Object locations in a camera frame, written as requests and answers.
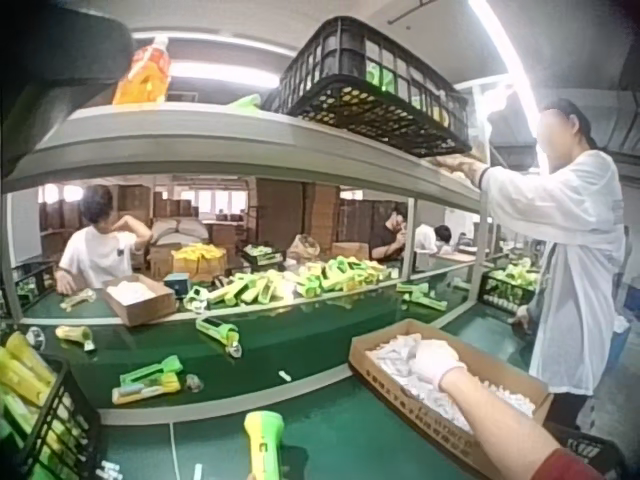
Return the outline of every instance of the white glove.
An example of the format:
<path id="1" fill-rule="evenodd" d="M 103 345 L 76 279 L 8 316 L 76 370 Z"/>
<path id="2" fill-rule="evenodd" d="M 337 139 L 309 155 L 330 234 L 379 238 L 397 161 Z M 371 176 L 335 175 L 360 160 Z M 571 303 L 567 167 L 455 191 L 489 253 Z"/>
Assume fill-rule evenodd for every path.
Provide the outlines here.
<path id="1" fill-rule="evenodd" d="M 413 373 L 437 390 L 440 390 L 442 377 L 454 368 L 466 370 L 467 366 L 460 362 L 456 351 L 443 340 L 422 340 L 411 365 Z"/>

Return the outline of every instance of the open cardboard box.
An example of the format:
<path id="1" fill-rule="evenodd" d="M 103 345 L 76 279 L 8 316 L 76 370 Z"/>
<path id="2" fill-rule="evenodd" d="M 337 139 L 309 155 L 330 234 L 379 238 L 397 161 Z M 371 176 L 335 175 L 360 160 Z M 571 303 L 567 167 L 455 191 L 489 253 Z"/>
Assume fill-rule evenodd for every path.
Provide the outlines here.
<path id="1" fill-rule="evenodd" d="M 473 435 L 445 419 L 404 390 L 367 355 L 368 351 L 375 350 L 379 345 L 388 343 L 398 335 L 413 333 L 421 334 L 423 339 L 445 340 L 458 352 L 460 360 L 467 365 L 469 372 L 473 375 L 482 381 L 488 380 L 494 385 L 502 385 L 511 392 L 528 397 L 536 406 L 533 419 L 538 424 L 542 424 L 553 399 L 547 385 L 498 358 L 417 320 L 404 320 L 381 330 L 354 337 L 351 341 L 349 363 L 365 381 L 403 412 L 418 430 L 489 478 L 501 478 Z"/>
<path id="2" fill-rule="evenodd" d="M 107 292 L 107 287 L 115 287 L 125 281 L 140 282 L 146 285 L 156 296 L 143 300 L 142 302 L 123 305 Z M 166 287 L 163 283 L 155 282 L 137 273 L 105 282 L 103 295 L 113 311 L 116 312 L 128 327 L 135 327 L 161 317 L 166 317 L 174 313 L 177 309 L 176 296 L 173 290 Z"/>

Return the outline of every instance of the white packing material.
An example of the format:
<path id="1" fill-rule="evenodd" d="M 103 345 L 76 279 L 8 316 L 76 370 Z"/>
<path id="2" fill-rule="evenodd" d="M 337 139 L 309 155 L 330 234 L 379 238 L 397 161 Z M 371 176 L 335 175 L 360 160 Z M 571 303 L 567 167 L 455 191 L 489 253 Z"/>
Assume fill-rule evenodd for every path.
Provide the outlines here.
<path id="1" fill-rule="evenodd" d="M 389 343 L 380 345 L 376 350 L 369 351 L 367 354 L 415 398 L 458 427 L 473 433 L 466 419 L 462 416 L 460 409 L 451 400 L 451 397 L 446 393 L 439 392 L 413 372 L 411 365 L 415 360 L 416 351 L 421 340 L 422 336 L 419 333 L 398 335 Z M 502 386 L 490 385 L 488 382 L 484 382 L 484 385 L 528 417 L 533 417 L 535 405 L 525 396 L 509 392 Z"/>
<path id="2" fill-rule="evenodd" d="M 107 293 L 122 305 L 132 305 L 156 296 L 145 284 L 127 281 L 120 282 L 115 287 L 107 287 Z"/>

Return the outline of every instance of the worker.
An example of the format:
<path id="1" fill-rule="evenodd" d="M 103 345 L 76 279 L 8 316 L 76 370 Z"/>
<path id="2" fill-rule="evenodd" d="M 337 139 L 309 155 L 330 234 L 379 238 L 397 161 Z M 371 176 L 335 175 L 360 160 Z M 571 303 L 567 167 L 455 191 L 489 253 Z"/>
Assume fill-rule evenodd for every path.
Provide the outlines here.
<path id="1" fill-rule="evenodd" d="M 371 260 L 388 263 L 400 260 L 407 239 L 407 206 L 396 203 L 385 223 L 376 227 L 371 234 L 369 251 Z"/>
<path id="2" fill-rule="evenodd" d="M 472 376 L 442 340 L 422 340 L 412 370 L 456 403 L 505 480 L 602 480 L 525 416 Z"/>
<path id="3" fill-rule="evenodd" d="M 78 290 L 74 276 L 81 276 L 89 288 L 102 288 L 104 282 L 131 275 L 131 253 L 141 253 L 151 240 L 151 230 L 130 215 L 112 222 L 109 187 L 85 188 L 80 210 L 90 226 L 74 233 L 62 254 L 55 277 L 63 295 Z"/>
<path id="4" fill-rule="evenodd" d="M 525 176 L 474 159 L 434 160 L 486 192 L 494 221 L 547 242 L 537 296 L 541 305 L 529 373 L 555 394 L 547 420 L 576 428 L 600 382 L 616 312 L 613 275 L 624 258 L 618 171 L 569 100 L 543 109 L 538 142 L 550 175 Z"/>
<path id="5" fill-rule="evenodd" d="M 432 228 L 424 223 L 416 228 L 415 250 L 427 252 L 429 255 L 437 253 L 452 253 L 449 247 L 451 243 L 451 229 L 446 225 L 438 225 Z"/>

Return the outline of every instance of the plastic bottle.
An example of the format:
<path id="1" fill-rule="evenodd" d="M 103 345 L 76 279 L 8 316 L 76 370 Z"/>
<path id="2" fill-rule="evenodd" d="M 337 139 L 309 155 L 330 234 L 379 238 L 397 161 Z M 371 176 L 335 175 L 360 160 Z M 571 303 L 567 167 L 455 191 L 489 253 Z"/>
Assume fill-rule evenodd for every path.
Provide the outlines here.
<path id="1" fill-rule="evenodd" d="M 114 105 L 164 102 L 170 81 L 168 43 L 166 36 L 159 35 L 152 45 L 135 53 L 129 73 L 118 84 Z"/>

